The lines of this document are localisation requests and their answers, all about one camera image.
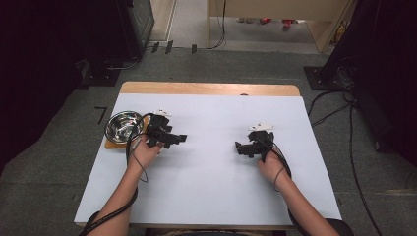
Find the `black stand base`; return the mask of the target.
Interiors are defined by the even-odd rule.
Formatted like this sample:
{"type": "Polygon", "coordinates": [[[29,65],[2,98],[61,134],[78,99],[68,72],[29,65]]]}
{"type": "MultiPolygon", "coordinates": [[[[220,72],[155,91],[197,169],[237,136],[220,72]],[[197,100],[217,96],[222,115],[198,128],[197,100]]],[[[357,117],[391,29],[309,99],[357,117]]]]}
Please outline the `black stand base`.
{"type": "Polygon", "coordinates": [[[79,89],[114,87],[120,75],[120,70],[96,70],[87,60],[83,62],[80,72],[83,78],[79,89]]]}
{"type": "Polygon", "coordinates": [[[337,72],[332,72],[325,67],[306,66],[303,68],[311,90],[339,91],[344,89],[344,84],[337,72]]]}

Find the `person's right hand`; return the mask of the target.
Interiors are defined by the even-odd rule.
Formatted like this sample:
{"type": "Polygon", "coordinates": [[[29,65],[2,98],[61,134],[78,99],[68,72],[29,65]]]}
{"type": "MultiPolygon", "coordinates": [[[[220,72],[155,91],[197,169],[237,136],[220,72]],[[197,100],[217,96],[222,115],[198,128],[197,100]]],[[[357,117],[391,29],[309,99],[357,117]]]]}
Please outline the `person's right hand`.
{"type": "Polygon", "coordinates": [[[291,180],[276,147],[267,153],[265,161],[258,161],[258,166],[261,174],[276,188],[282,187],[291,180]]]}

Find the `person's left hand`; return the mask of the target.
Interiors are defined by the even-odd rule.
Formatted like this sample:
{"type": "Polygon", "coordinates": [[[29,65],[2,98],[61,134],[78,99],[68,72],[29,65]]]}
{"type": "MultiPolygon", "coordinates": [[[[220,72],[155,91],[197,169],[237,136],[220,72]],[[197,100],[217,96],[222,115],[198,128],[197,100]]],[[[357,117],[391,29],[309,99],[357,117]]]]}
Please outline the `person's left hand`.
{"type": "Polygon", "coordinates": [[[154,147],[149,147],[147,140],[146,135],[141,135],[129,147],[128,171],[137,174],[143,173],[153,163],[164,146],[164,143],[157,143],[154,147]]]}

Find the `stainless steel bowl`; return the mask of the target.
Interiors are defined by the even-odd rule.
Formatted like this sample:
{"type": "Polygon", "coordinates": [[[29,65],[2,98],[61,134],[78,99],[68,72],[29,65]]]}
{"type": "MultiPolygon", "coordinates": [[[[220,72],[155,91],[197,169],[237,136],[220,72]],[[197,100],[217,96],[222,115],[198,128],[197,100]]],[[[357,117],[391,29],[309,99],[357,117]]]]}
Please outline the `stainless steel bowl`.
{"type": "Polygon", "coordinates": [[[122,111],[113,115],[106,123],[104,135],[113,144],[126,144],[137,136],[144,127],[143,116],[136,111],[122,111]]]}

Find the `dark cabinet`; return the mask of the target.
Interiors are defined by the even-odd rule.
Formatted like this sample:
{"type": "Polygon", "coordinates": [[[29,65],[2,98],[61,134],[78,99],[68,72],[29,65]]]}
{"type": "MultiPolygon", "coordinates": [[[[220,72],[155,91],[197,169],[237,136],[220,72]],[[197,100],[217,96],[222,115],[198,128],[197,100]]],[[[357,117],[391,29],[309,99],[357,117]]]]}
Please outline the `dark cabinet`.
{"type": "Polygon", "coordinates": [[[134,34],[135,56],[141,58],[154,26],[150,0],[126,0],[127,13],[134,34]]]}

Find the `square wooden trivet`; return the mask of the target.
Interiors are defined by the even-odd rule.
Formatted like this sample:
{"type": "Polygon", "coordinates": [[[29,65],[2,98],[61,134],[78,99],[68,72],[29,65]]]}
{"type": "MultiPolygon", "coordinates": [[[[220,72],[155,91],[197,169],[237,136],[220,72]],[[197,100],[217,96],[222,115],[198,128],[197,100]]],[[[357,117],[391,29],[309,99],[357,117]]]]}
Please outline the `square wooden trivet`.
{"type": "MultiPolygon", "coordinates": [[[[144,121],[144,127],[143,127],[142,131],[145,129],[146,125],[148,124],[148,118],[143,118],[143,121],[144,121]]],[[[106,139],[104,146],[106,148],[124,148],[126,146],[126,144],[113,144],[106,139]]]]}

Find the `black curtain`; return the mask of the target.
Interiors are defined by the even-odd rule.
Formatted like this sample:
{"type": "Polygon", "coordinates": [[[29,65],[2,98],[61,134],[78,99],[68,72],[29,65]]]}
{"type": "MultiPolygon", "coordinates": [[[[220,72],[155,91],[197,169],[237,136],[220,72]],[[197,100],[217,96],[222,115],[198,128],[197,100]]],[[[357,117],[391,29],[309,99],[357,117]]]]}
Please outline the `black curtain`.
{"type": "Polygon", "coordinates": [[[358,0],[321,76],[339,70],[353,81],[379,150],[417,166],[417,0],[358,0]]]}
{"type": "Polygon", "coordinates": [[[0,174],[110,57],[121,0],[0,0],[0,174]]]}

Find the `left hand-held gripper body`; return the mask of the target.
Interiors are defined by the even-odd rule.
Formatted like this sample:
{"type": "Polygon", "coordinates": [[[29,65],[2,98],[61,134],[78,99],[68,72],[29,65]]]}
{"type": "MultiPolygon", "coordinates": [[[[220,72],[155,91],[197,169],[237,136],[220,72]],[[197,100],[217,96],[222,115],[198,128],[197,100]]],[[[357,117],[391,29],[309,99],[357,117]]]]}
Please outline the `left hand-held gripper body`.
{"type": "Polygon", "coordinates": [[[170,114],[162,109],[152,112],[146,127],[146,135],[149,138],[148,146],[150,148],[161,142],[162,137],[172,131],[172,127],[168,125],[169,117],[170,114]]]}

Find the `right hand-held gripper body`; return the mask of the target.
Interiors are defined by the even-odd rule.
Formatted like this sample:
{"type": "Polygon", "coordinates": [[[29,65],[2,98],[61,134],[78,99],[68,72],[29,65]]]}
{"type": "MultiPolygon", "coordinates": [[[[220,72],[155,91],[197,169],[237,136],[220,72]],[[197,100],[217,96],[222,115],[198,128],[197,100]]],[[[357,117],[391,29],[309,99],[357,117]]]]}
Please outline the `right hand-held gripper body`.
{"type": "Polygon", "coordinates": [[[253,158],[256,154],[261,156],[261,160],[265,161],[267,153],[273,146],[273,125],[258,123],[248,128],[250,134],[249,141],[252,143],[248,156],[253,158]]]}

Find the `light wooden furniture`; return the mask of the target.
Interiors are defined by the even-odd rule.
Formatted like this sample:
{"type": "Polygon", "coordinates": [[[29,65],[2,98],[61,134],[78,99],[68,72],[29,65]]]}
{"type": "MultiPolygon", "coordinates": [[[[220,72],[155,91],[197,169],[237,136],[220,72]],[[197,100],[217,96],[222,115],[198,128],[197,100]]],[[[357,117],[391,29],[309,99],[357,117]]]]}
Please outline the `light wooden furniture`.
{"type": "Polygon", "coordinates": [[[305,20],[319,52],[324,52],[357,0],[207,0],[207,46],[210,18],[271,18],[305,20]]]}

